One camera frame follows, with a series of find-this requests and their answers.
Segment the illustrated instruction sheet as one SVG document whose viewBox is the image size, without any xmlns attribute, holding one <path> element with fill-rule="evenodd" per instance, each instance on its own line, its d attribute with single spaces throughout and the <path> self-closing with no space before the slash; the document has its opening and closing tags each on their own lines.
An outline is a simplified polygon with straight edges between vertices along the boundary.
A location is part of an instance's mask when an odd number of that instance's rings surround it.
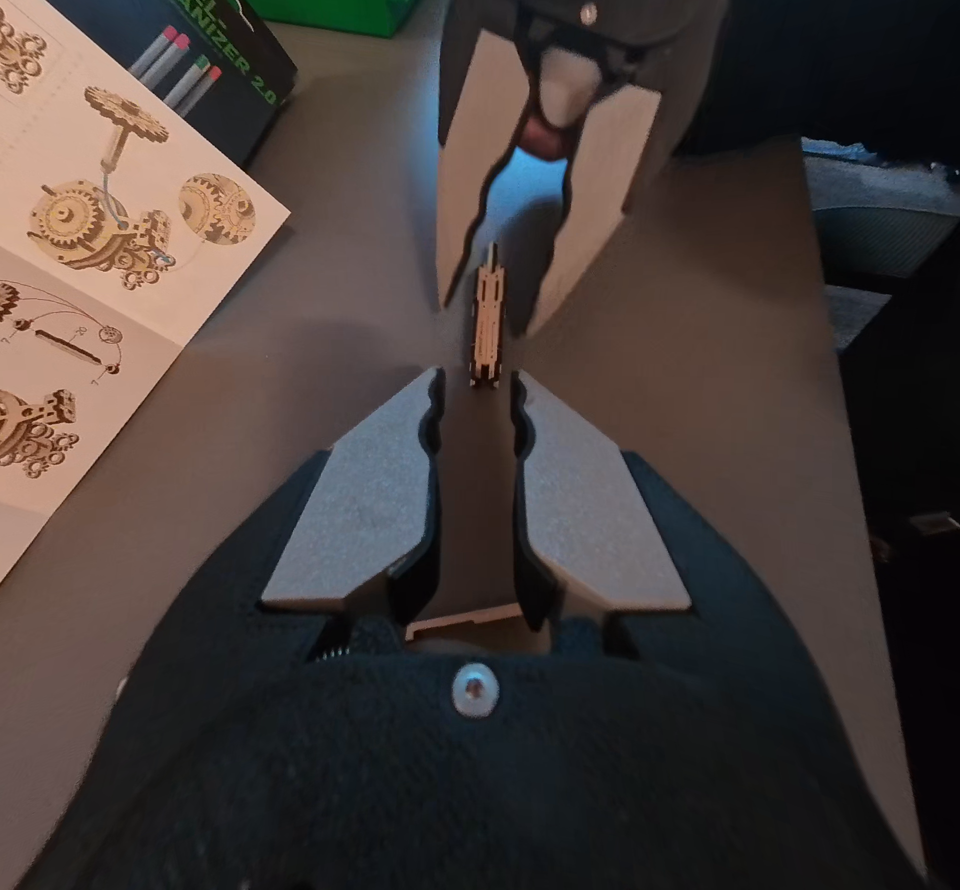
<svg viewBox="0 0 960 890">
<path fill-rule="evenodd" d="M 1 575 L 290 212 L 47 0 L 1 0 Z"/>
</svg>

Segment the wooden model part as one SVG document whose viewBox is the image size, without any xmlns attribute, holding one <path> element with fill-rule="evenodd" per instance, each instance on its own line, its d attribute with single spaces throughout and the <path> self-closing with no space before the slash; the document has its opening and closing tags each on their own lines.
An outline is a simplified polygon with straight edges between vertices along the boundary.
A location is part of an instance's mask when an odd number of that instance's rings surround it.
<svg viewBox="0 0 960 890">
<path fill-rule="evenodd" d="M 506 270 L 499 261 L 498 244 L 486 248 L 477 267 L 472 304 L 472 339 L 469 347 L 469 384 L 497 389 L 501 375 Z"/>
</svg>

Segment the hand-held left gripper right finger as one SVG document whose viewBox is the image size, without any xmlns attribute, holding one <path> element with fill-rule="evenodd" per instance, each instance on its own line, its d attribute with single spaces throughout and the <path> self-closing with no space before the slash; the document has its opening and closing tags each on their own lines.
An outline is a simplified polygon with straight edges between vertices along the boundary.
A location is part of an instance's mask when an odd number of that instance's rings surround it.
<svg viewBox="0 0 960 890">
<path fill-rule="evenodd" d="M 528 626 L 690 611 L 618 444 L 525 371 L 510 393 L 513 584 Z"/>
</svg>

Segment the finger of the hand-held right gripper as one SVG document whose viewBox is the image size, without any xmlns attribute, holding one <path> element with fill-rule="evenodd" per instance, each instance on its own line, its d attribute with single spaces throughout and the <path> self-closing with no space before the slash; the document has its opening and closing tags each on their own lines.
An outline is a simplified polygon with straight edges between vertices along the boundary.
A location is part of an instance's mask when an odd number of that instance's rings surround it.
<svg viewBox="0 0 960 890">
<path fill-rule="evenodd" d="M 529 112 L 531 79 L 513 40 L 446 26 L 439 55 L 437 294 L 450 305 L 495 178 L 509 163 Z"/>
<path fill-rule="evenodd" d="M 564 178 L 567 212 L 526 336 L 557 314 L 620 225 L 661 100 L 657 91 L 626 83 L 582 108 L 580 137 Z"/>
</svg>

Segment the black product package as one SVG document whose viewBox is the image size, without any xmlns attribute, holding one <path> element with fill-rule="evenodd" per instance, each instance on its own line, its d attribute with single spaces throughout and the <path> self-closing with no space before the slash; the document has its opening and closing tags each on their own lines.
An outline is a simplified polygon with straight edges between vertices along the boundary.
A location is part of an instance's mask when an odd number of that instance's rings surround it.
<svg viewBox="0 0 960 890">
<path fill-rule="evenodd" d="M 297 68 L 247 0 L 48 0 L 234 164 L 247 166 Z"/>
</svg>

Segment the person's right hand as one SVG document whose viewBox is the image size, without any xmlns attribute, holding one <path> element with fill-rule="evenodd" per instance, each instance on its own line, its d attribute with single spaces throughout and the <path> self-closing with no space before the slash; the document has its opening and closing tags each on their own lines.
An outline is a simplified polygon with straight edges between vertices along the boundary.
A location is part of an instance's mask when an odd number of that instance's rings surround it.
<svg viewBox="0 0 960 890">
<path fill-rule="evenodd" d="M 546 163 L 568 160 L 577 139 L 576 127 L 557 128 L 539 114 L 530 114 L 523 125 L 517 147 Z"/>
</svg>

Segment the grey mesh office chair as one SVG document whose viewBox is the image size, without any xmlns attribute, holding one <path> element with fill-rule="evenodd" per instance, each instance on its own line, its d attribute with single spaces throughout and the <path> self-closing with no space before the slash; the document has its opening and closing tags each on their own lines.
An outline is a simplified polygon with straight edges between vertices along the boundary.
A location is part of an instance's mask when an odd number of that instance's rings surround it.
<svg viewBox="0 0 960 890">
<path fill-rule="evenodd" d="M 958 228 L 958 170 L 810 141 L 803 163 L 834 349 L 843 353 Z"/>
</svg>

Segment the person's right forearm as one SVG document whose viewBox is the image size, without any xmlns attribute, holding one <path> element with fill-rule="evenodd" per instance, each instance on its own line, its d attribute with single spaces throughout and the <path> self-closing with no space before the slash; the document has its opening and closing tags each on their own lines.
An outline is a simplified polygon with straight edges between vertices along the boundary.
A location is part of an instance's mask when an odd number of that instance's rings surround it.
<svg viewBox="0 0 960 890">
<path fill-rule="evenodd" d="M 959 0 L 728 0 L 678 153 L 777 137 L 958 166 Z"/>
</svg>

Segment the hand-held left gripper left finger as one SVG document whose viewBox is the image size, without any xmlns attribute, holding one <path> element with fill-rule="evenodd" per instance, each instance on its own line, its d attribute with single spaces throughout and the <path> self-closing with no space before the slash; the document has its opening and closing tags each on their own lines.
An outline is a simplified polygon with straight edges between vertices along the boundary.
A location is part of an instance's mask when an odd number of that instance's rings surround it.
<svg viewBox="0 0 960 890">
<path fill-rule="evenodd" d="M 440 577 L 445 371 L 423 371 L 328 454 L 261 594 L 265 609 L 412 622 Z"/>
</svg>

